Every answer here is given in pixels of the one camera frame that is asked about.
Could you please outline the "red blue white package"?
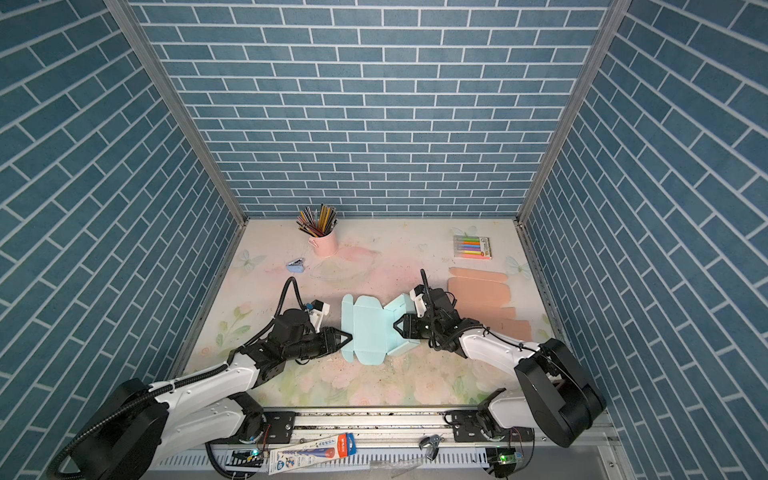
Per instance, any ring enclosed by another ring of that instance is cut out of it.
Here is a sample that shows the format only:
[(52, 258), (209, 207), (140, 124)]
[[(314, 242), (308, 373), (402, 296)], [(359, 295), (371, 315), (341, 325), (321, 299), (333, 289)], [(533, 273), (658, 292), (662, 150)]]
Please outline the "red blue white package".
[(273, 449), (269, 454), (268, 474), (275, 475), (310, 466), (346, 459), (357, 452), (353, 433), (342, 433), (319, 440)]

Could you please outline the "small metal clip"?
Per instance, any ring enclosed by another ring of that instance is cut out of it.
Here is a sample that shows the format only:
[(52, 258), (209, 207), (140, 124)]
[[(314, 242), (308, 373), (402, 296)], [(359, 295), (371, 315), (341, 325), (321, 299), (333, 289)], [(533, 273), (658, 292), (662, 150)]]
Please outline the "small metal clip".
[(419, 440), (418, 447), (425, 462), (433, 462), (437, 458), (442, 441), (443, 436), (439, 434), (424, 436)]

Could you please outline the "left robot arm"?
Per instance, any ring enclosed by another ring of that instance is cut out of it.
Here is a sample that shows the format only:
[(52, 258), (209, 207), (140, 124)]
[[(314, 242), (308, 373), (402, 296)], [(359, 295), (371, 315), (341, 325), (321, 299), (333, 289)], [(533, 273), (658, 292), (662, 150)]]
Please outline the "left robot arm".
[(262, 406), (250, 390), (289, 361), (314, 360), (349, 344), (351, 334), (325, 326), (306, 307), (277, 313), (265, 328), (213, 367), (172, 380), (117, 387), (55, 455), (49, 479), (139, 479), (167, 457), (214, 440), (264, 436)]

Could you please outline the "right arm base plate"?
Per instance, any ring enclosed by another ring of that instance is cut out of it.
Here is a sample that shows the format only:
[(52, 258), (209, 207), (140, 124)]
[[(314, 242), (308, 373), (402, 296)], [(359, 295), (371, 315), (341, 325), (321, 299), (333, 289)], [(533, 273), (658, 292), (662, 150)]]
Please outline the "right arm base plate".
[(527, 442), (532, 438), (536, 422), (525, 404), (513, 404), (502, 407), (499, 412), (494, 409), (494, 412), (499, 414), (501, 424), (489, 409), (448, 410), (443, 414), (443, 420), (458, 443)]

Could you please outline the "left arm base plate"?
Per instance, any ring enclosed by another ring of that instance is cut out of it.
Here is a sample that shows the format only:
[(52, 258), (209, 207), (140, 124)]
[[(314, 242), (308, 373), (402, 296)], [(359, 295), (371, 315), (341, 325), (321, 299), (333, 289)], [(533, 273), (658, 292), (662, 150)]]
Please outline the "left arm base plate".
[(213, 444), (289, 444), (297, 414), (293, 411), (267, 411), (247, 415), (235, 433), (213, 440)]

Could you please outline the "bundle of coloured pencils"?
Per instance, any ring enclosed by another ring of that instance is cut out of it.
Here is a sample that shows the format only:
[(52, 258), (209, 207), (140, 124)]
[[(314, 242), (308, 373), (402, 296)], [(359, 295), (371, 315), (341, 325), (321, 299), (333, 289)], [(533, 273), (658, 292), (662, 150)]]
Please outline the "bundle of coloured pencils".
[(314, 238), (330, 235), (337, 223), (337, 210), (333, 206), (321, 204), (314, 208), (307, 206), (302, 209), (296, 219), (298, 228)]

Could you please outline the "pink flat paper box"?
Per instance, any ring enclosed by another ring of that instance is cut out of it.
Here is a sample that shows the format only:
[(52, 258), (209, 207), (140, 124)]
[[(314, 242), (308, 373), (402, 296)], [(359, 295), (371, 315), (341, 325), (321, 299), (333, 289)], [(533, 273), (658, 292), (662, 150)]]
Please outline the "pink flat paper box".
[(456, 297), (463, 318), (478, 320), (494, 332), (523, 341), (532, 341), (529, 321), (517, 318), (511, 306), (508, 276), (498, 272), (451, 267), (448, 290)]

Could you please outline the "aluminium mounting rail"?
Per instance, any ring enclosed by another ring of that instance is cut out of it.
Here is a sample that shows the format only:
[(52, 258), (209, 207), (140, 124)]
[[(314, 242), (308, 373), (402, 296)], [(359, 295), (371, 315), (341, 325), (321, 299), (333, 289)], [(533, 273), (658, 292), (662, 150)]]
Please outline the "aluminium mounting rail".
[[(566, 449), (554, 444), (534, 429), (523, 442), (458, 443), (444, 422), (448, 410), (439, 408), (302, 408), (297, 414), (289, 444), (202, 444), (185, 446), (171, 454), (160, 452), (149, 467), (153, 470), (203, 469), (218, 466), (230, 474), (264, 472), (273, 449), (319, 440), (342, 433), (353, 433), (357, 452), (346, 459), (317, 465), (318, 470), (363, 469), (375, 462), (390, 462), (398, 468), (417, 463), (429, 468), (464, 468), (478, 465), (496, 467), (504, 460), (516, 470), (532, 458), (564, 458)], [(425, 462), (418, 447), (424, 436), (443, 436), (437, 458)]]

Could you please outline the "pink pencil bucket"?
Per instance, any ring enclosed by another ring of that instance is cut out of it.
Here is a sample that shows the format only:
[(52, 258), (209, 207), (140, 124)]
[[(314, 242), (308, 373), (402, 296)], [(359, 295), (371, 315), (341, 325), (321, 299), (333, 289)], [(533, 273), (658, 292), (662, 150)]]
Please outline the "pink pencil bucket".
[(314, 254), (319, 258), (328, 258), (335, 255), (339, 247), (334, 231), (322, 237), (310, 237), (308, 243), (312, 247)]

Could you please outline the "light blue paper box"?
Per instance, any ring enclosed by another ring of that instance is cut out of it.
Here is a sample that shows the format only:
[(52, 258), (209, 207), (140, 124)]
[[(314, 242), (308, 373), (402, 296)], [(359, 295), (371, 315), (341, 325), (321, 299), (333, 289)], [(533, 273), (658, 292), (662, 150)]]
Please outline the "light blue paper box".
[(350, 363), (358, 360), (362, 365), (375, 366), (387, 356), (403, 355), (418, 347), (418, 339), (404, 339), (393, 324), (405, 314), (416, 312), (414, 302), (401, 294), (386, 306), (371, 296), (354, 299), (351, 294), (341, 303), (341, 330), (352, 335), (342, 349), (343, 358)]

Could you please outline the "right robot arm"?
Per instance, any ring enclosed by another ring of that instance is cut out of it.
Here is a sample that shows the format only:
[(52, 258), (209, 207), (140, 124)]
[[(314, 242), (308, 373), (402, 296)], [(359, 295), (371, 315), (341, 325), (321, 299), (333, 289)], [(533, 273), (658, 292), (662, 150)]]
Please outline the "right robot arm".
[(606, 409), (597, 383), (562, 341), (551, 338), (535, 344), (495, 333), (475, 319), (461, 317), (451, 293), (425, 283), (409, 297), (415, 311), (393, 324), (401, 337), (425, 340), (435, 351), (480, 361), (517, 378), (521, 396), (501, 388), (478, 407), (478, 423), (486, 435), (537, 427), (567, 448)]

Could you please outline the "pack of coloured markers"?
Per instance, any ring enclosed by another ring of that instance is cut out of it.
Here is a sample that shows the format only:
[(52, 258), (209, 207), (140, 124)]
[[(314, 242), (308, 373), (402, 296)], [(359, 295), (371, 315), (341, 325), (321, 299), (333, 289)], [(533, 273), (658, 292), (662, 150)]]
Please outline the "pack of coloured markers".
[(457, 258), (490, 260), (492, 255), (488, 237), (454, 235), (453, 253)]

